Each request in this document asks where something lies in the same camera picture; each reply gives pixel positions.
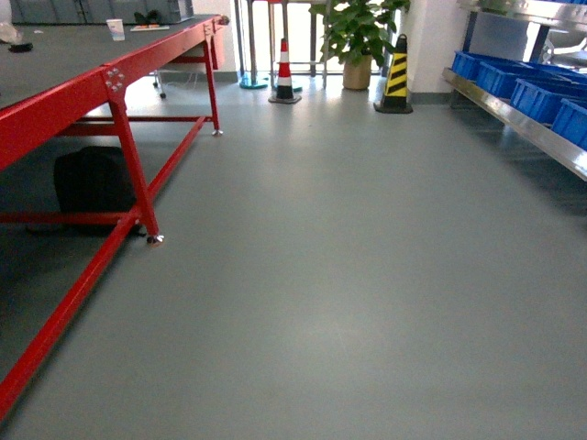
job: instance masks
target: yellow and black traffic cone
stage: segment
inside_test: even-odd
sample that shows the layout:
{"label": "yellow and black traffic cone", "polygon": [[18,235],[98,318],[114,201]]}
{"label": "yellow and black traffic cone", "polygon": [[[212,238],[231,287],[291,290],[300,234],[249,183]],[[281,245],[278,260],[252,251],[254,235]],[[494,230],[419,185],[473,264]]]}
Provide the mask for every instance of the yellow and black traffic cone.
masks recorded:
{"label": "yellow and black traffic cone", "polygon": [[277,77],[277,93],[269,98],[270,103],[295,104],[302,96],[294,96],[292,87],[292,72],[290,71],[290,56],[287,49],[287,40],[282,38],[282,55],[279,61],[279,76]]}
{"label": "yellow and black traffic cone", "polygon": [[373,106],[381,113],[407,114],[414,111],[407,103],[407,36],[405,34],[397,39],[392,66],[387,73],[383,98],[379,103],[373,103]]}

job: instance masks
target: paper cup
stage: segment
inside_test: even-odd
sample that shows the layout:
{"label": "paper cup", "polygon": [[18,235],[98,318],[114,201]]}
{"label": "paper cup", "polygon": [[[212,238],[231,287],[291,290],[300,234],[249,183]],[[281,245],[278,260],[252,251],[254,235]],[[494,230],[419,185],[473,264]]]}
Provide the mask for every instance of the paper cup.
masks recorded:
{"label": "paper cup", "polygon": [[125,29],[122,26],[122,18],[110,18],[106,20],[110,35],[114,41],[123,41],[125,39]]}

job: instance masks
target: chair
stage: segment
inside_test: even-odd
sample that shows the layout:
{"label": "chair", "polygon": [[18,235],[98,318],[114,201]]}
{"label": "chair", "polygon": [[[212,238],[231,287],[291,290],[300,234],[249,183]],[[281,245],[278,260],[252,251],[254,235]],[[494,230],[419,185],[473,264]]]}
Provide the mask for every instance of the chair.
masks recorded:
{"label": "chair", "polygon": [[551,29],[542,52],[547,64],[587,67],[587,33],[576,30]]}

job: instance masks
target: blue crate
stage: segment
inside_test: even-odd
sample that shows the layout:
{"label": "blue crate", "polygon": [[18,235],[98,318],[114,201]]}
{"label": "blue crate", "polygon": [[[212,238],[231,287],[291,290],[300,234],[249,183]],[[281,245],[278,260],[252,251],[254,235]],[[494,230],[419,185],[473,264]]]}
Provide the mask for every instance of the blue crate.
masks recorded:
{"label": "blue crate", "polygon": [[518,78],[532,79],[541,83],[570,83],[570,80],[547,71],[527,66],[490,64],[482,61],[477,75],[477,85],[493,96],[509,99],[512,97],[516,85],[515,80]]}
{"label": "blue crate", "polygon": [[585,75],[583,75],[582,73],[574,71],[568,67],[557,66],[556,64],[540,64],[538,62],[524,62],[524,64],[527,67],[531,67],[533,69],[538,69],[544,72],[550,72],[556,75],[568,76],[570,78],[576,76],[581,79],[585,77]]}
{"label": "blue crate", "polygon": [[573,83],[587,84],[587,75],[578,73],[577,71],[571,71],[569,73],[557,73],[557,76],[572,81]]}
{"label": "blue crate", "polygon": [[481,67],[482,61],[521,65],[521,62],[519,61],[490,57],[489,55],[481,55],[478,53],[457,51],[455,54],[455,60],[452,62],[452,70],[467,80],[475,81],[477,79],[477,75],[479,74],[479,68]]}
{"label": "blue crate", "polygon": [[532,80],[518,79],[510,104],[540,123],[551,124],[564,98],[587,102],[587,87],[572,83],[533,83]]}
{"label": "blue crate", "polygon": [[587,150],[587,102],[563,99],[552,131]]}

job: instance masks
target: stainless steel shelf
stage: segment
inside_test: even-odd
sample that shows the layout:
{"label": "stainless steel shelf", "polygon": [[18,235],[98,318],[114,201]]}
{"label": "stainless steel shelf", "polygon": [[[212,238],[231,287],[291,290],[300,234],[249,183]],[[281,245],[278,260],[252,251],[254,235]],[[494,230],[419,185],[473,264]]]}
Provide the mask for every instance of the stainless steel shelf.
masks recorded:
{"label": "stainless steel shelf", "polygon": [[538,0],[457,0],[471,12],[486,12],[553,28],[587,32],[587,5],[571,5]]}
{"label": "stainless steel shelf", "polygon": [[476,105],[497,117],[520,136],[532,142],[551,158],[573,171],[584,181],[587,181],[587,151],[577,147],[534,119],[520,113],[506,101],[485,92],[451,69],[446,68],[442,72],[442,76],[457,91],[472,100]]}

